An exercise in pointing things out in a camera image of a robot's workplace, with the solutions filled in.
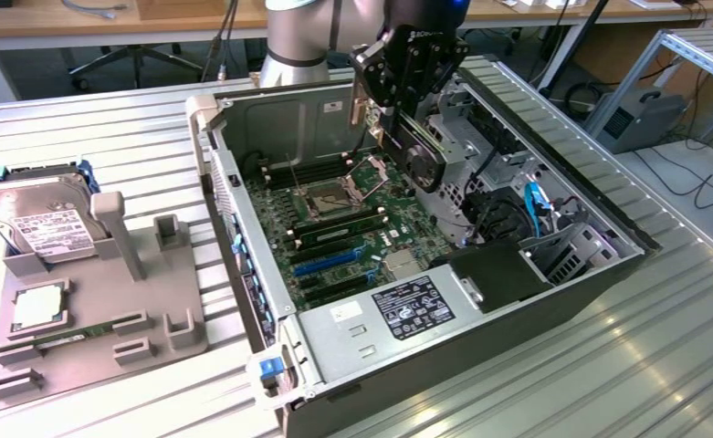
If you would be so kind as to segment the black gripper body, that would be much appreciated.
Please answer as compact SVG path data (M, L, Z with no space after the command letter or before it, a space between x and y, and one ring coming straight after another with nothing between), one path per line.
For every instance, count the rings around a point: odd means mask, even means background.
M468 2L460 0L387 1L380 41L384 42L386 60L398 76L398 104L404 107L404 77L411 71L410 55L424 43L460 39Z

